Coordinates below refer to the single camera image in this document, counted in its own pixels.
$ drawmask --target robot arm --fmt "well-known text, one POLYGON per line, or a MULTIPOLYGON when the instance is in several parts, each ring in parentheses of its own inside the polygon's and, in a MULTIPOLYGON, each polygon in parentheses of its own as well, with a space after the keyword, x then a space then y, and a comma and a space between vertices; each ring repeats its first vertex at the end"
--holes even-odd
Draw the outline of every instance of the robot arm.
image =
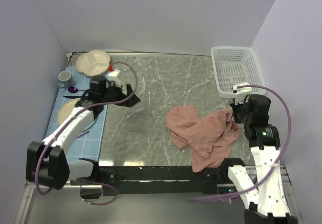
MULTIPOLYGON (((236 123, 242 123, 244 126, 245 137, 249 141, 255 160, 258 181, 261 181, 272 165, 275 165, 272 174, 258 187, 258 190, 254 189, 240 195, 246 209, 245 223, 298 223, 297 218, 291 216, 286 203, 280 166, 274 163, 281 146, 278 130, 268 124, 271 101, 263 95, 252 94, 250 87, 238 89, 239 85, 248 84, 241 83, 234 86, 236 98, 231 107, 236 123)), ((226 167, 228 178, 238 191, 254 186, 242 160, 239 163, 230 162, 226 167)))
MULTIPOLYGON (((56 138, 58 132, 62 131, 63 127, 75 115, 92 104, 103 102, 116 102, 125 99, 133 91, 130 84, 127 84, 127 95, 122 93, 121 80, 115 81, 117 75, 107 80, 105 76, 94 76, 90 81, 90 88, 84 92, 81 99, 76 103, 71 115, 65 122, 49 137, 45 138, 41 143, 33 142, 27 150, 27 165, 26 179, 35 181, 35 172, 40 154, 49 142, 56 138)), ((133 95, 130 99, 120 104, 120 106, 132 107, 140 99, 133 95)), ((54 144, 48 149, 45 154, 46 160, 43 160, 39 171, 39 183, 54 189, 61 189, 68 180, 77 178, 88 178, 97 181, 100 171, 98 162, 95 160, 80 158, 77 161, 68 162, 66 154, 71 145, 76 140, 77 136, 103 111, 103 106, 89 108, 82 112, 63 132, 55 139, 54 144)))

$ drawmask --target plate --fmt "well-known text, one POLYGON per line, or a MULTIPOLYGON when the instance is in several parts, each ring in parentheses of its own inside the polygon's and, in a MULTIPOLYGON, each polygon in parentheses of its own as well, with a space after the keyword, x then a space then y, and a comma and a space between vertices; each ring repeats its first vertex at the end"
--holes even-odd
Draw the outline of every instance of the plate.
POLYGON ((75 104, 80 100, 80 98, 75 98, 70 100, 69 102, 65 103, 62 106, 58 113, 58 124, 61 125, 64 121, 70 116, 71 112, 73 111, 75 104))
POLYGON ((92 50, 78 58, 76 69, 88 77, 97 76, 107 71, 110 62, 111 58, 108 53, 101 50, 92 50))

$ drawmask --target marble countertop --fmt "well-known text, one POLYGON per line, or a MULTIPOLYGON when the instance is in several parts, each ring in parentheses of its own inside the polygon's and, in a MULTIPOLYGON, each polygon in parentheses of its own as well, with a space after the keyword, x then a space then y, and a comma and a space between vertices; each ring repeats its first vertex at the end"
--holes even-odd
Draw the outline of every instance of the marble countertop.
MULTIPOLYGON (((74 65, 81 53, 74 53, 74 65)), ((189 150, 178 150, 165 126, 167 112, 176 106, 195 105, 199 118, 228 107, 218 95, 211 57, 168 54, 111 53, 113 62, 123 61, 137 72, 137 96, 132 108, 109 106, 100 152, 100 165, 190 165, 189 150)), ((125 71, 125 83, 134 77, 125 71)), ((246 165, 254 160, 243 131, 233 144, 231 157, 246 165)))

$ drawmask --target white container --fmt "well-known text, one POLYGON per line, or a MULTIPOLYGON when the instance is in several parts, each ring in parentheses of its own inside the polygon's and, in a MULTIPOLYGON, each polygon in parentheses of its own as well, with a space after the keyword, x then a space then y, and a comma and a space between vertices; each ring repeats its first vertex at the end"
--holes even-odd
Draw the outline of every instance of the white container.
MULTIPOLYGON (((265 86, 262 71, 255 53, 246 47, 213 47, 211 49, 217 88, 221 98, 235 98, 232 87, 241 82, 265 86)), ((253 88, 253 93, 265 94, 266 90, 253 88)))

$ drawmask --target white mug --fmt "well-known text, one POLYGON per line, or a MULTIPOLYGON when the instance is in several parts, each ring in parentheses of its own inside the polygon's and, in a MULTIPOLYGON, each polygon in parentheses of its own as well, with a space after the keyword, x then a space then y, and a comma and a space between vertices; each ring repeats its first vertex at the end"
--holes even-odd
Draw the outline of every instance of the white mug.
POLYGON ((62 88, 62 87, 73 87, 75 86, 75 80, 72 77, 71 72, 65 70, 62 71, 59 76, 58 79, 60 80, 60 82, 58 83, 58 87, 62 88))

